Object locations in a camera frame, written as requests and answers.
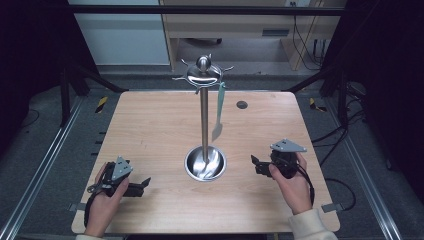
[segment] white sleeve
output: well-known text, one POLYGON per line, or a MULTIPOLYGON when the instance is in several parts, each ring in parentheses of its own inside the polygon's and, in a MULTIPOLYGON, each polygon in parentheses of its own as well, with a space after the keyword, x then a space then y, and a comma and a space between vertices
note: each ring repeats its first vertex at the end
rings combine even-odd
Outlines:
POLYGON ((75 240, 103 240, 103 238, 96 238, 87 235, 78 235, 75 240))
POLYGON ((296 240, 334 240, 333 232, 327 230, 317 209, 294 215, 289 218, 290 227, 296 240))

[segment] wooden tabletop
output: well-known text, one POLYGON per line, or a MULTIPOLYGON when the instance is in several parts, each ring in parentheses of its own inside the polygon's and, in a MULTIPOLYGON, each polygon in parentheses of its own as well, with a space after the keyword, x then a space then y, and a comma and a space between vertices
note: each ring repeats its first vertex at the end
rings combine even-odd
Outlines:
MULTIPOLYGON (((288 92, 227 91, 222 133, 211 142, 217 92, 209 91, 209 142, 224 153, 227 168, 211 182, 185 171, 188 152, 201 145, 200 96, 191 92, 125 92, 121 95, 87 186, 105 162, 121 155, 134 171, 130 182, 151 177, 141 198, 124 198, 107 232, 146 234, 290 232, 292 215, 277 183, 258 175, 250 155, 270 161, 270 144, 288 138, 307 148, 303 156, 314 184, 314 207, 332 231, 340 227, 295 96, 288 92), (245 101, 246 109, 237 102, 245 101)), ((84 192, 81 202, 87 202, 84 192)), ((84 231, 82 211, 72 230, 84 231)))

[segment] round base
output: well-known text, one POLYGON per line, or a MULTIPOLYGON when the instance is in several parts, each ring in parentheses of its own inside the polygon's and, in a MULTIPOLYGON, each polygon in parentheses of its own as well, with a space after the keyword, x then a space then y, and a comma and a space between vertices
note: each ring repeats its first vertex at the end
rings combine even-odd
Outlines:
POLYGON ((190 150, 185 158, 187 174, 201 182, 213 181, 219 178, 227 167, 227 159, 221 150, 208 146, 209 163, 203 161, 203 148, 198 146, 190 150))

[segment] wall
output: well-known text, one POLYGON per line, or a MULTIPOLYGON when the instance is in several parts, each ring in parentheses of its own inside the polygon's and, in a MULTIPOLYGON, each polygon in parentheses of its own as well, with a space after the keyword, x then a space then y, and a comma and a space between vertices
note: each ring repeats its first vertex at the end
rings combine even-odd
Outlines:
MULTIPOLYGON (((69 0, 69 4, 158 5, 157 0, 69 0)), ((97 65, 168 65, 160 15, 75 14, 97 65)))

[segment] metal utensil stand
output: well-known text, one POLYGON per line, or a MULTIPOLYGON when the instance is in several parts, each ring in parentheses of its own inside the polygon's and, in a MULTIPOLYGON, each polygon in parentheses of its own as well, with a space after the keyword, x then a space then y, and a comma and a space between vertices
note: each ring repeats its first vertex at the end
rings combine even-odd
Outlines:
POLYGON ((198 181, 213 181, 224 173, 227 160, 219 148, 208 143, 208 88, 219 85, 223 73, 233 67, 221 69, 212 64, 211 55, 200 56, 192 65, 181 61, 188 66, 187 73, 174 80, 185 80, 197 88, 196 94, 200 92, 202 121, 202 145, 189 151, 185 158, 185 169, 190 177, 198 181))

